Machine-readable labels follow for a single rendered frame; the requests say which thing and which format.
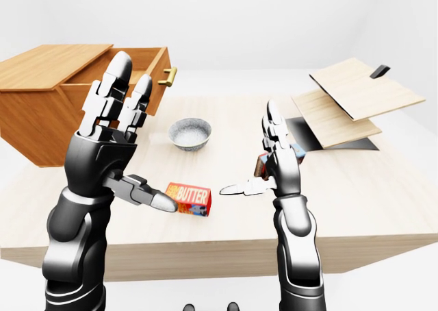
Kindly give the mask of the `small black bracket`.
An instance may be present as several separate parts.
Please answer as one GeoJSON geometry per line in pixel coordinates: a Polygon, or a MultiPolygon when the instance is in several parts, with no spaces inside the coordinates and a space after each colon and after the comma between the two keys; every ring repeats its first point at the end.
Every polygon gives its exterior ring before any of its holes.
{"type": "Polygon", "coordinates": [[[370,75],[370,77],[372,79],[383,77],[390,69],[389,66],[382,64],[370,75]]]}

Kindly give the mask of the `wooden cabinet drawer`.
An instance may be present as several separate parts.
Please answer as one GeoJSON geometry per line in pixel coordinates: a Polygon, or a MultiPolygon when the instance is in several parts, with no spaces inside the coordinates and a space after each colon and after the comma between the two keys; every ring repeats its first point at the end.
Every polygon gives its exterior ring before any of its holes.
{"type": "Polygon", "coordinates": [[[133,88],[143,74],[149,75],[153,80],[153,89],[146,113],[150,116],[156,114],[166,89],[165,85],[160,85],[158,82],[167,80],[168,74],[165,70],[171,68],[166,47],[123,49],[112,47],[108,49],[84,69],[81,69],[80,72],[60,85],[60,88],[78,110],[82,109],[92,82],[102,79],[110,61],[121,50],[126,52],[132,61],[132,73],[127,96],[131,95],[133,88]]]}

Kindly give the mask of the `grey patterned bowl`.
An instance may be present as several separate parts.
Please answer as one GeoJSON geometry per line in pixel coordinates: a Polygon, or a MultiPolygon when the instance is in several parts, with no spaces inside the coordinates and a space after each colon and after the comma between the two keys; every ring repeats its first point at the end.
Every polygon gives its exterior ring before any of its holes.
{"type": "Polygon", "coordinates": [[[198,151],[209,141],[211,125],[203,119],[181,119],[170,126],[168,136],[177,148],[183,151],[198,151]]]}

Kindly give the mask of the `wooden cabinet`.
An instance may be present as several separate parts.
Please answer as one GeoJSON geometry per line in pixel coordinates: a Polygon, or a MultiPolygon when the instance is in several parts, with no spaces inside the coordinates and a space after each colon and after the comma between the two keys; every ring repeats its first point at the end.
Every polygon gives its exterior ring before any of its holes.
{"type": "Polygon", "coordinates": [[[36,166],[63,166],[92,82],[119,51],[40,45],[0,62],[0,136],[36,166]]]}

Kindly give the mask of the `small pale wood board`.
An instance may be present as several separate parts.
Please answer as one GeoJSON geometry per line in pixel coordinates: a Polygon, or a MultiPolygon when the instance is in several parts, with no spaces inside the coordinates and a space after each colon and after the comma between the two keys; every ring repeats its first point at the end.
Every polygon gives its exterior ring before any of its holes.
{"type": "Polygon", "coordinates": [[[324,148],[381,133],[381,129],[368,119],[353,121],[320,88],[292,96],[292,100],[324,148]]]}

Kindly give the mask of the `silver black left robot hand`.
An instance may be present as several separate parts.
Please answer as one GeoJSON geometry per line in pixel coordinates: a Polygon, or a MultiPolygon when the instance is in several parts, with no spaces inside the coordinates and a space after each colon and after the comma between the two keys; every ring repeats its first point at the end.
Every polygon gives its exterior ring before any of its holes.
{"type": "Polygon", "coordinates": [[[131,57],[119,51],[102,79],[93,81],[82,107],[85,114],[66,154],[68,188],[83,197],[110,194],[135,205],[175,212],[178,206],[172,198],[138,175],[123,174],[136,151],[136,130],[145,122],[153,85],[144,74],[129,92],[131,72],[131,57]]]}

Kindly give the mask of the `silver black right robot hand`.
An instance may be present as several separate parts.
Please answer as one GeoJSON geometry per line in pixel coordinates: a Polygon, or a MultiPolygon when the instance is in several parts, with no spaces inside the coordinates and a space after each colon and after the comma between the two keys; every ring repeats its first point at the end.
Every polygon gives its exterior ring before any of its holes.
{"type": "Polygon", "coordinates": [[[262,117],[263,148],[268,152],[265,163],[267,179],[253,177],[241,184],[226,186],[221,195],[259,195],[272,189],[276,196],[300,193],[300,170],[294,149],[290,146],[288,128],[274,100],[267,103],[267,114],[262,117]]]}

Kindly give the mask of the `red butter box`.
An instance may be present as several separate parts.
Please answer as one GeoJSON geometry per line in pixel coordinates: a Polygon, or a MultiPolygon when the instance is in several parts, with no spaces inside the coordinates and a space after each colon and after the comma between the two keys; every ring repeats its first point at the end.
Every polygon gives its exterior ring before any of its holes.
{"type": "Polygon", "coordinates": [[[178,212],[209,216],[211,190],[199,186],[170,182],[165,193],[177,202],[178,212]]]}

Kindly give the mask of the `large pale wood board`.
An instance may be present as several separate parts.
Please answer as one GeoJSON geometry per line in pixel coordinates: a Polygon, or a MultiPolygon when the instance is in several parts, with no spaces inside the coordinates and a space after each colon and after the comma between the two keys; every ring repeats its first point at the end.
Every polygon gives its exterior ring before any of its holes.
{"type": "Polygon", "coordinates": [[[389,77],[371,78],[373,72],[371,66],[349,58],[310,76],[353,121],[425,101],[424,97],[389,77]]]}

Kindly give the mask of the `printed brown food box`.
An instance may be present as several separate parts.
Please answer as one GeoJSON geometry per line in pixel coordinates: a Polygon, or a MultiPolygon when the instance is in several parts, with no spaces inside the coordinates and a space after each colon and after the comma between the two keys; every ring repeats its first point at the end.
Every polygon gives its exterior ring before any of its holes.
{"type": "MultiPolygon", "coordinates": [[[[306,151],[297,143],[290,144],[290,147],[294,150],[298,163],[301,164],[305,158],[306,151]]],[[[265,181],[267,181],[269,177],[269,174],[266,170],[267,160],[268,160],[268,152],[259,155],[257,158],[257,163],[254,171],[255,177],[261,177],[265,181]]]]}

